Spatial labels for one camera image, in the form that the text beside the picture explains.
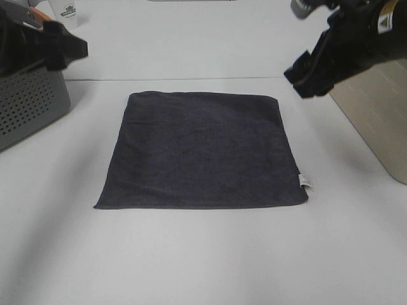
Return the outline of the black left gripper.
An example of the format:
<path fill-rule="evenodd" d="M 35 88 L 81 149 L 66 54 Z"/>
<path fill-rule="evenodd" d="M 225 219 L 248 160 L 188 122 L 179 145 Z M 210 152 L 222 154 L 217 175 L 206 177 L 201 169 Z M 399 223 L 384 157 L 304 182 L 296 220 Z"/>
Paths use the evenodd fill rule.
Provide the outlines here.
<path fill-rule="evenodd" d="M 37 69 L 61 71 L 73 61 L 88 56 L 85 40 L 71 34 L 36 8 L 37 3 L 1 3 L 1 75 L 24 74 Z M 31 31 L 42 30 L 41 53 L 35 54 L 29 42 Z"/>

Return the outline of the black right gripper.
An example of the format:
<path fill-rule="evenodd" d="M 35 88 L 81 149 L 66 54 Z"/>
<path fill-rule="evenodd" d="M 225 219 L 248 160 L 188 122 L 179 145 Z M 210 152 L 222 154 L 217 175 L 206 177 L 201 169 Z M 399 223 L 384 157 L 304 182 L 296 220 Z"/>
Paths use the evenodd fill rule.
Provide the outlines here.
<path fill-rule="evenodd" d="M 337 3 L 315 48 L 284 71 L 301 98 L 326 95 L 376 64 L 406 57 L 406 1 Z"/>

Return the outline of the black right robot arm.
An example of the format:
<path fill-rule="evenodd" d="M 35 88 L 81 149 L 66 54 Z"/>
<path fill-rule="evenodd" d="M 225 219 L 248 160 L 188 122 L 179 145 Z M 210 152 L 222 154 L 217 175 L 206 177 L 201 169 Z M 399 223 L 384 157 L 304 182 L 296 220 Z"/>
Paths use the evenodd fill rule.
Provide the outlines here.
<path fill-rule="evenodd" d="M 406 1 L 291 1 L 299 19 L 332 11 L 312 51 L 285 72 L 301 98 L 321 97 L 374 65 L 406 57 Z"/>

